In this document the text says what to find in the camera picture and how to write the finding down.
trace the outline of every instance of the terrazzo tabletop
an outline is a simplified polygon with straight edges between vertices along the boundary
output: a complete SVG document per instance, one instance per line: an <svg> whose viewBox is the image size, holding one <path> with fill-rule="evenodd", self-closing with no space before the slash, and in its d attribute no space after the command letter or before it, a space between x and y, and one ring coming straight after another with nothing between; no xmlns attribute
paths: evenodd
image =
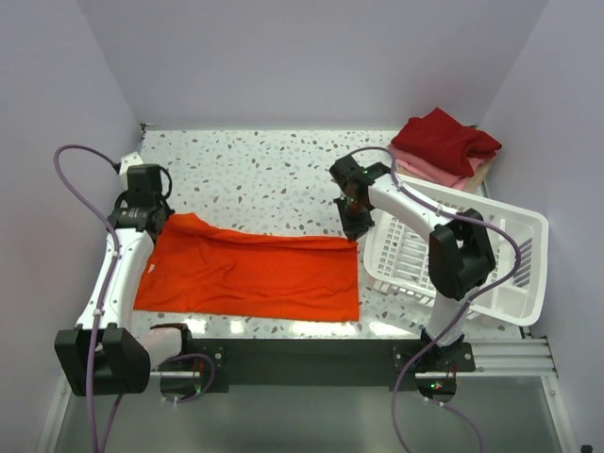
<svg viewBox="0 0 604 453"><path fill-rule="evenodd" d="M206 222L246 233L343 236L333 199L340 190L328 168L347 152L383 145L393 130L147 130L145 162L166 167L174 180L169 203ZM368 164L383 157L367 152ZM208 338L414 338L429 309L404 294L382 294L362 264L359 240L359 322L314 323L281 319L135 310L132 331L143 336L156 324L184 322ZM468 321L468 339L516 339L517 327Z"/></svg>

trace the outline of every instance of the purple cable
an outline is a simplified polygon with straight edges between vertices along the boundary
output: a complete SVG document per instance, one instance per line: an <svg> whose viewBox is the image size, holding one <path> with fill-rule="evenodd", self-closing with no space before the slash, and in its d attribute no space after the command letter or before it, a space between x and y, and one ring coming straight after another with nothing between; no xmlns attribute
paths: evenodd
<svg viewBox="0 0 604 453"><path fill-rule="evenodd" d="M113 239L113 249L116 252L119 251L120 241L117 237L117 233L115 232L115 229L113 228L113 226L111 225L109 220L107 220L107 218L101 213L100 210L98 210L95 206L92 205L92 203L90 203L86 198L84 198L84 196L74 187L74 185L71 182L69 182L69 180L63 173L63 170L60 168L59 156L66 149L80 149L82 151L87 151L89 153L96 155L97 157L99 157L101 159L106 160L112 166L116 165L116 163L113 162L113 160L111 160L109 157L107 157L103 153L96 151L95 149L89 148L88 146L82 146L80 144L66 144L55 152L55 157L54 157L55 170L57 171L57 175L59 175L60 180L63 182L65 187L67 187L69 192L71 192L75 196L75 198L77 198L79 201L81 201L82 204L84 206L86 206L86 208L88 208L101 222L103 222L103 225L105 226L105 228L111 235L111 238ZM109 269L107 271L107 274L105 275L105 279L103 280L103 284L101 285L101 290L99 292L99 296L96 301L96 309L99 311L99 313L102 311L103 306L105 305L105 296L107 294L109 282L111 281L111 277L113 276L113 272L115 271L117 261L118 261L118 256L116 253L111 258L111 262L109 263ZM101 322L101 314L96 314L94 316L94 321L92 323L91 342L90 342L90 346L88 348L88 360L86 362L86 403L87 403L87 407L88 407L88 418L89 418L90 425L91 425L91 438L92 438L92 452L93 453L103 453L105 451L105 444L107 442L107 438L109 437L109 429L111 427L113 418L115 417L115 412L117 411L117 406L120 404L120 401L122 399L122 396L119 395L115 400L115 403L113 405L114 408L111 411L111 415L110 415L110 418L108 421L108 429L106 432L106 436L105 436L105 439L103 440L101 449L99 449L98 432L96 429L96 414L94 412L92 376L94 374L94 349L96 348L96 339L98 337L98 329L99 329L100 322Z"/></svg>
<svg viewBox="0 0 604 453"><path fill-rule="evenodd" d="M165 364L165 363L171 363L173 361L187 361L187 360L190 360L190 359L201 359L202 361L205 361L206 363L210 364L210 380L208 380L208 383L201 390L201 392L197 392L195 394L192 394L191 396L183 396L182 398L179 398L179 399L176 400L177 404L180 404L180 403L189 403L191 401L195 401L195 399L197 399L202 394L204 394L205 392L208 391L208 389L210 388L212 382L214 381L214 376L216 374L216 370L214 369L214 362L211 361L211 359L208 356L206 356L205 354L183 354L182 356L171 357L170 359L168 359L167 361L165 361L163 364Z"/></svg>
<svg viewBox="0 0 604 453"><path fill-rule="evenodd" d="M484 222L484 221L481 221L478 219L472 219L469 217L465 217L463 215L451 214L449 212L440 211L437 207L432 206L428 202L424 201L422 198L416 196L414 193L409 191L405 187L405 185L401 184L400 181L398 180L398 176L396 175L396 158L390 153L388 148L385 148L383 146L364 146L363 148L359 148L359 149L356 149L356 150L350 152L349 156L360 153L362 151L370 151L370 150L383 151L388 154L388 156L390 157L390 161L391 161L390 176L393 180L393 183L395 184L396 188L399 191L401 191L403 194L405 194L408 198L413 200L415 203L423 206L424 208L426 208L428 210L431 210L432 212L436 213L437 215L442 215L443 217L446 217L446 218L449 218L452 220L458 220L461 222L465 222L467 224L477 225L479 227L485 227L485 228L491 229L495 233L501 235L506 241L508 241L514 251L514 264L513 264L512 269L508 272L508 274L506 274L502 278L480 288L478 291L476 291L475 293L470 295L468 297L468 301L463 304L460 311L457 313L457 315L455 315L455 317L451 320L451 322L447 325L447 327L445 327L445 329L443 329L443 331L439 335L437 335L430 343L428 343L426 346L424 346L417 354L415 354L405 364L403 369L400 371L398 378L396 379L394 388L393 388L393 397L392 397L392 401L391 401L391 413L392 413L394 432L396 433L396 437L398 438L399 442L403 445L405 450L407 450L409 453L412 453L411 446L409 445L409 443L407 442L407 440L403 436L403 433L400 430L399 423L398 423L398 415L396 413L396 397L398 394L398 389L400 387L400 384L403 381L403 377L405 376L405 374L409 371L409 369L413 366L413 364L416 361L418 361L435 344L437 344L441 340L441 338L443 338L446 335L446 333L449 330L451 330L462 319L462 317L465 315L465 312L468 310L468 308L470 307L470 304L473 300L475 300L481 294L485 294L486 292L491 291L493 288L501 285L502 283L504 283L505 281L509 280L510 278L512 278L514 276L514 274L520 268L520 261L521 261L522 257L521 257L520 247L518 246L516 241L513 239L513 237L510 234L508 234L506 231L504 231L503 229L499 228L498 226L489 224L488 222ZM483 437L482 433L480 432L480 429L478 428L478 426L459 409L457 409L453 406L449 406L447 404L443 405L443 407L449 411L456 413L459 417L463 418L470 425L470 427L472 427L472 429L478 436L479 451L480 451L480 453L484 453L484 451L485 451L484 437Z"/></svg>

